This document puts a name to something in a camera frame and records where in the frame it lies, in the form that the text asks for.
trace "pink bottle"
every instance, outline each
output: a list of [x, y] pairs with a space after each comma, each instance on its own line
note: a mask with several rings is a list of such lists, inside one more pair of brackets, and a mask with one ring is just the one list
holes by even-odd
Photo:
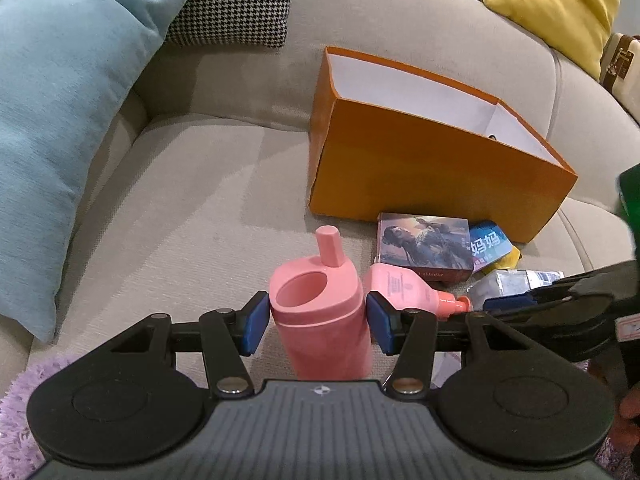
[[273, 319], [300, 380], [365, 378], [372, 349], [362, 282], [337, 228], [318, 228], [316, 239], [319, 256], [287, 262], [273, 273]]
[[439, 319], [473, 310], [471, 300], [434, 290], [411, 269], [388, 264], [373, 264], [364, 277], [364, 291], [378, 291], [396, 310], [419, 308], [433, 312]]

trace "houndstooth pillow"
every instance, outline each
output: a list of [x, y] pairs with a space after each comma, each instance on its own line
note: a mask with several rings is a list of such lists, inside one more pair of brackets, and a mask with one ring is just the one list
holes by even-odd
[[290, 0], [187, 0], [166, 40], [179, 45], [284, 45]]

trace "gray ridged plate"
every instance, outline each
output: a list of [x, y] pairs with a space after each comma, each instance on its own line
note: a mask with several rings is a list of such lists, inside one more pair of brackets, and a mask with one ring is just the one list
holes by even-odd
[[145, 465], [88, 471], [50, 462], [34, 480], [437, 479], [604, 480], [584, 462], [558, 471], [484, 463], [447, 440], [425, 407], [385, 397], [377, 383], [270, 381], [222, 402], [193, 440]]

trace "sofa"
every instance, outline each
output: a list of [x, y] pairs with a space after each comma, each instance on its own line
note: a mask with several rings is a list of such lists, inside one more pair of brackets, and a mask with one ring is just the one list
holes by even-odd
[[[339, 227], [361, 273], [376, 227], [306, 208], [309, 116], [326, 44], [406, 62], [505, 100], [578, 173], [519, 266], [575, 274], [633, 257], [616, 176], [640, 161], [640, 127], [590, 76], [477, 0], [292, 0], [286, 46], [166, 44], [114, 117], [78, 208], [43, 344], [0, 319], [0, 390], [30, 362], [83, 354], [153, 312], [174, 322], [241, 308], [284, 261]], [[373, 377], [392, 358], [375, 349]], [[271, 324], [246, 366], [293, 377]], [[196, 354], [177, 367], [198, 384]]]

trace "open cardboard box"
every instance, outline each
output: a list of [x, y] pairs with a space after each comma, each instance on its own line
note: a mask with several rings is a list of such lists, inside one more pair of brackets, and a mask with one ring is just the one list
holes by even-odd
[[310, 127], [309, 207], [496, 222], [529, 242], [577, 175], [500, 99], [381, 57], [327, 47]]

